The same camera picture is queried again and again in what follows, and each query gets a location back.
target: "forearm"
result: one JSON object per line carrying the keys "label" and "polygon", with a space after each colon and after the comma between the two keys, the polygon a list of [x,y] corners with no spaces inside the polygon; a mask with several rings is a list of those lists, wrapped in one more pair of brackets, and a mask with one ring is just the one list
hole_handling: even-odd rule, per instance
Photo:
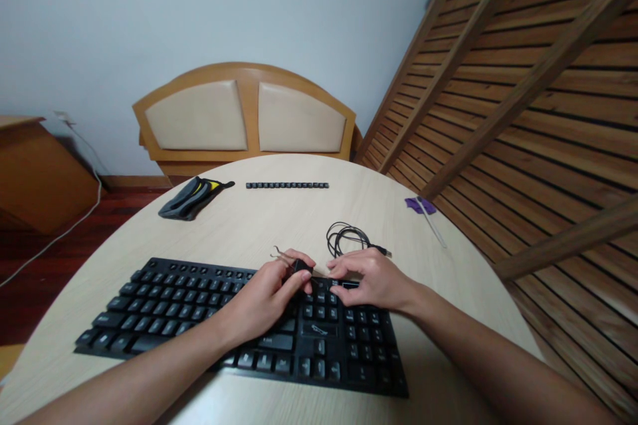
{"label": "forearm", "polygon": [[611,414],[530,353],[414,283],[402,312],[507,422],[614,423]]}
{"label": "forearm", "polygon": [[223,320],[215,319],[94,377],[23,423],[152,423],[232,348]]}

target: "white wall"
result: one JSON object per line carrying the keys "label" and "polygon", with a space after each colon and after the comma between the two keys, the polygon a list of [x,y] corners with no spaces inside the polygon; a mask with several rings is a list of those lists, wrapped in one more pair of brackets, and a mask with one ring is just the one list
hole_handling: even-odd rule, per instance
{"label": "white wall", "polygon": [[319,84],[365,133],[425,2],[0,0],[0,113],[45,116],[68,135],[51,113],[66,110],[101,173],[159,174],[137,143],[132,104],[192,68],[249,61]]}

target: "left hand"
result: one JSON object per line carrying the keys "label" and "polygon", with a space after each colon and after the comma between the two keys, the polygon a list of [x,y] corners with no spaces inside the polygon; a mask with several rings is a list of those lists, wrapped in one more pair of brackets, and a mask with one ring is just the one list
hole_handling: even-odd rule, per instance
{"label": "left hand", "polygon": [[[288,249],[286,255],[301,259],[310,267],[316,263],[303,252]],[[310,272],[299,271],[290,277],[291,268],[283,259],[264,264],[241,291],[217,312],[211,321],[223,324],[230,348],[235,348],[266,333],[284,313],[295,293],[304,288],[312,293]]]}

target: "wall outlet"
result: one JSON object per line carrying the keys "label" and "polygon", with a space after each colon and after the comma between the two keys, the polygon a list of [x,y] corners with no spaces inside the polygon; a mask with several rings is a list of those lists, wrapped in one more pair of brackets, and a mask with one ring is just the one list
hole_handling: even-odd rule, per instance
{"label": "wall outlet", "polygon": [[72,125],[72,124],[77,124],[75,121],[73,121],[73,118],[71,118],[71,115],[67,112],[61,112],[61,111],[54,111],[53,114],[58,118],[58,120],[60,120],[62,123],[66,123],[68,125]]}

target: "light wood tabletop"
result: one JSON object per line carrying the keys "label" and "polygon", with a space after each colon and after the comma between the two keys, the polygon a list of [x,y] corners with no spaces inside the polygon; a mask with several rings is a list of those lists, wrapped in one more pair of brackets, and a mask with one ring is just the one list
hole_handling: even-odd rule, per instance
{"label": "light wood tabletop", "polygon": [[[259,268],[276,244],[301,250],[326,275],[326,230],[343,220],[386,247],[410,277],[469,315],[542,356],[509,294],[470,241],[440,212],[432,221],[405,206],[414,194],[362,166],[317,155],[269,155],[201,175],[235,181],[193,222],[166,220],[152,202],[116,231],[71,279],[33,333],[0,395],[0,422],[13,423],[70,388],[120,363],[73,353],[75,339],[152,257]],[[246,189],[253,181],[328,182],[329,189]],[[160,422],[174,423],[489,423],[487,403],[404,317],[393,314],[410,399],[287,382],[206,374]]]}

